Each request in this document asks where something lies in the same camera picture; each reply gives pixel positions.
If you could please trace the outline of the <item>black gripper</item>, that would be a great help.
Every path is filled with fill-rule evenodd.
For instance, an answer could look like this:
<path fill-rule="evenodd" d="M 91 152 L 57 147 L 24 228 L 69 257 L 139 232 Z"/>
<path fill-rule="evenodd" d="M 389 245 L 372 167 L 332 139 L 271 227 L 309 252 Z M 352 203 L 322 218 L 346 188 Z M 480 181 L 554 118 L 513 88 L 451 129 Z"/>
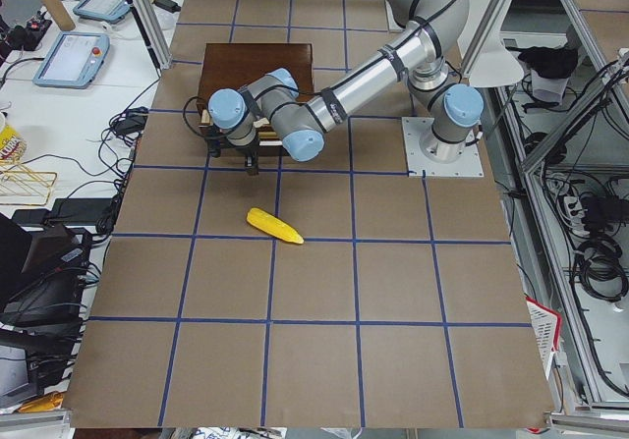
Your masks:
<path fill-rule="evenodd" d="M 249 176 L 259 174 L 258 155 L 259 137 L 254 134 L 252 138 L 230 139 L 225 135 L 211 136 L 208 138 L 208 156 L 210 159 L 220 158 L 223 149 L 236 149 L 244 156 L 244 167 Z"/>

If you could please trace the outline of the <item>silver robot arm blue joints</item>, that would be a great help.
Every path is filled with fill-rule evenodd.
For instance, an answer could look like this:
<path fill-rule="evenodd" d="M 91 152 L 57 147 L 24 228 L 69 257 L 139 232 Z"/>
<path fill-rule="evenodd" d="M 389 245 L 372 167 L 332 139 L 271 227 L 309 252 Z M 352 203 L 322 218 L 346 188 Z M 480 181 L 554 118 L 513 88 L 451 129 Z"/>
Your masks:
<path fill-rule="evenodd" d="M 469 0 L 386 0 L 401 33 L 365 63 L 331 86 L 298 102 L 301 91 L 284 68 L 239 89 L 215 91 L 207 101 L 221 129 L 251 115 L 266 118 L 288 154 L 309 161 L 324 148 L 324 136 L 390 86 L 402 83 L 433 115 L 433 134 L 442 142 L 462 142 L 484 110 L 481 94 L 449 76 L 444 55 L 468 20 Z"/>

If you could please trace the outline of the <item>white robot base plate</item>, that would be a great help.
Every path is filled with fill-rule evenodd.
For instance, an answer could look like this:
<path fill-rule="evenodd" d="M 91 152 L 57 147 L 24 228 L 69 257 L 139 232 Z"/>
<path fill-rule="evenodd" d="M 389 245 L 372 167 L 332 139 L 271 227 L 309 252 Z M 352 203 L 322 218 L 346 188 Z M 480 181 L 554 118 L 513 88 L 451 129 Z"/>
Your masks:
<path fill-rule="evenodd" d="M 433 118 L 403 117 L 402 134 L 408 175 L 416 178 L 482 178 L 483 165 L 474 133 L 455 144 L 440 141 L 432 129 Z"/>

